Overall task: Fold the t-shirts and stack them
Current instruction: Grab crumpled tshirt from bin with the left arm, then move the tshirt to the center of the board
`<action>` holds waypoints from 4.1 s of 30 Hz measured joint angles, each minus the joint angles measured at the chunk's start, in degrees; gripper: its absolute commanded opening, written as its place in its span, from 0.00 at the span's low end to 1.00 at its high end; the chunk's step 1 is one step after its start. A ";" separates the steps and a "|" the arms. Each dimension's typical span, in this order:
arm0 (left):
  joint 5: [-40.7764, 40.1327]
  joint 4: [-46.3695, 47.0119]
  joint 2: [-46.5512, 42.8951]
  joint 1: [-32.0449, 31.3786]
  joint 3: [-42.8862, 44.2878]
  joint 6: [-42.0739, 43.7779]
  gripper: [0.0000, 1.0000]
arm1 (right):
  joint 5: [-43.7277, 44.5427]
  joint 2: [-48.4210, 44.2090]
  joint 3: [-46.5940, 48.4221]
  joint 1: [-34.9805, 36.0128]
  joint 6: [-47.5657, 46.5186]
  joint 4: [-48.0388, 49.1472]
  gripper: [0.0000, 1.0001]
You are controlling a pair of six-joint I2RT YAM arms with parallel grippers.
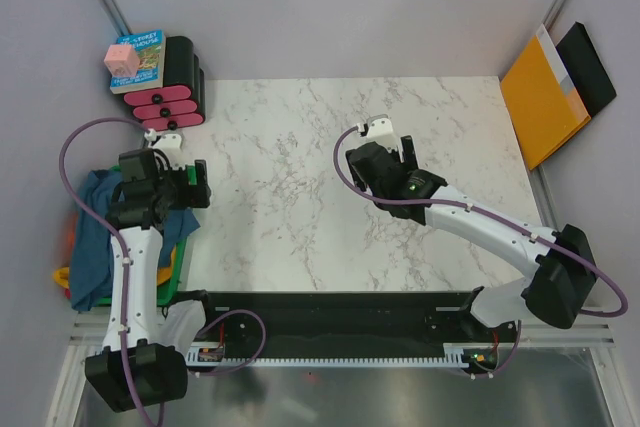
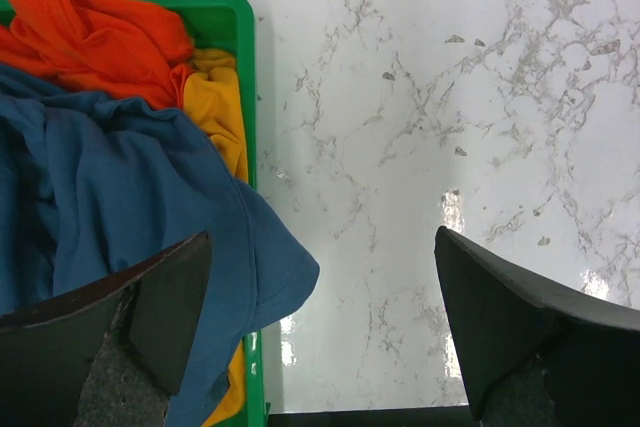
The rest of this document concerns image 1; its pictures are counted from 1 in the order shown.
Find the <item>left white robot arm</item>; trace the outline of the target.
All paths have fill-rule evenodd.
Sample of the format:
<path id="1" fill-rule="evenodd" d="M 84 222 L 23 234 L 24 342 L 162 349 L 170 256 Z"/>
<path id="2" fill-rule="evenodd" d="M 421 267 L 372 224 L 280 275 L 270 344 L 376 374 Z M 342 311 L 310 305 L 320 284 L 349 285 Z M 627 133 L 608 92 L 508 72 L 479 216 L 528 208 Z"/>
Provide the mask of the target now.
<path id="1" fill-rule="evenodd" d="M 170 306 L 164 321 L 157 312 L 166 222 L 172 211 L 209 207 L 206 162 L 173 167 L 164 152 L 145 148 L 121 155 L 119 171 L 106 214 L 114 267 L 110 320 L 85 374 L 113 411 L 125 412 L 183 398 L 191 345 L 215 336 L 220 318 L 201 295 Z"/>

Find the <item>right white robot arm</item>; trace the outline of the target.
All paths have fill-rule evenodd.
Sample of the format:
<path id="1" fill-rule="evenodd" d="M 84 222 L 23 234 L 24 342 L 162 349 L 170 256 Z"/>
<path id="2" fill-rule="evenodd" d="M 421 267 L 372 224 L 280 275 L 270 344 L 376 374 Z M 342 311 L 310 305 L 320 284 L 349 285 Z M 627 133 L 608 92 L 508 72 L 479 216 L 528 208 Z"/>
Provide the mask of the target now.
<path id="1" fill-rule="evenodd" d="M 375 142 L 348 150 L 345 159 L 355 189 L 374 198 L 377 208 L 461 237 L 520 272 L 516 281 L 472 291 L 457 318 L 465 338 L 481 340 L 494 327 L 530 318 L 558 329 L 573 326 L 596 281 L 584 266 L 593 255 L 582 230 L 504 218 Z"/>

